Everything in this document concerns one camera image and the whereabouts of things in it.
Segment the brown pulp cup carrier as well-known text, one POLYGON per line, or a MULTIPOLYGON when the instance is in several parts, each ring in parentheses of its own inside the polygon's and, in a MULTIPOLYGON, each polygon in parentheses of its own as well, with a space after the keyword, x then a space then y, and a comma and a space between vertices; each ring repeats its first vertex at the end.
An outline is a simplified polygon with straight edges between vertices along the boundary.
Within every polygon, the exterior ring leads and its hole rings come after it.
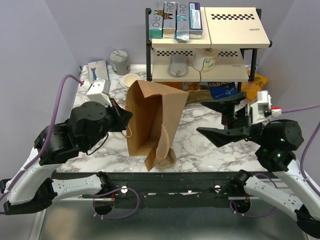
POLYGON ((161 125, 161 135, 156 148, 155 161, 159 169, 168 169, 177 162, 175 151, 171 148, 171 140, 166 127, 161 125))

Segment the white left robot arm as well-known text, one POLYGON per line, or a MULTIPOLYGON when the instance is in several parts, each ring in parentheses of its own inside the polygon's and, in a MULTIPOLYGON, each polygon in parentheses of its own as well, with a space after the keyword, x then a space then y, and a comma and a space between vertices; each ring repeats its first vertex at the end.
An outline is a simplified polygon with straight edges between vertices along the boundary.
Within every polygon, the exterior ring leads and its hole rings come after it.
POLYGON ((0 182, 0 192, 6 198, 4 214, 37 213, 58 200, 79 195, 107 197, 112 186, 105 173, 78 178, 53 178, 53 173, 80 152, 92 154, 92 148, 109 133, 124 131, 132 116, 115 100, 110 106, 87 101, 73 108, 65 122, 46 127, 19 172, 0 182))

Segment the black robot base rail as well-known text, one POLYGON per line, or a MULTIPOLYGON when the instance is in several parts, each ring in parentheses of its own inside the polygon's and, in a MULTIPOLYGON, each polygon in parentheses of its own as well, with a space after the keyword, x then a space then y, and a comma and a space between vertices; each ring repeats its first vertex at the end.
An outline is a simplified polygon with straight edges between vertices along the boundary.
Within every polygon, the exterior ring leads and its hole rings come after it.
POLYGON ((99 210, 138 208, 225 208, 231 198, 243 200, 245 181, 253 173, 53 173, 48 180, 53 200, 80 197, 99 210))

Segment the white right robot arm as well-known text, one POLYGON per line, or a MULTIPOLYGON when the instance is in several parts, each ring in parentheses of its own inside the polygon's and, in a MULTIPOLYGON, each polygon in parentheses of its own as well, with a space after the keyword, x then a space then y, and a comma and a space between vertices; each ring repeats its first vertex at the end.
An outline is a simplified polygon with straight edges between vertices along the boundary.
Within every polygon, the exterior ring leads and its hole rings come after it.
POLYGON ((246 98, 245 92, 202 105, 221 114, 222 129, 199 127, 216 147, 241 140, 259 145, 255 155, 260 165, 282 180, 292 194, 264 183, 258 177, 240 170, 228 185, 234 195, 255 196, 290 216, 307 235, 320 236, 320 188, 305 172, 303 160, 295 151, 304 142, 298 122, 281 119, 282 109, 272 105, 271 96, 259 91, 252 103, 236 109, 246 98))

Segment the brown paper bag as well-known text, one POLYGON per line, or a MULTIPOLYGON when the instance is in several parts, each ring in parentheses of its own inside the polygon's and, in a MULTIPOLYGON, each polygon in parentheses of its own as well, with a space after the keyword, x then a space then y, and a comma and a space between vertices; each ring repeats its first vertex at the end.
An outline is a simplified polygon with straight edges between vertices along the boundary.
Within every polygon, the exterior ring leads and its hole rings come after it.
POLYGON ((144 156, 148 171, 157 167, 156 149, 162 125, 168 131, 172 148, 189 95, 185 91, 162 94, 156 85, 156 82, 136 80, 125 100, 125 109, 133 114, 126 131, 128 154, 144 156))

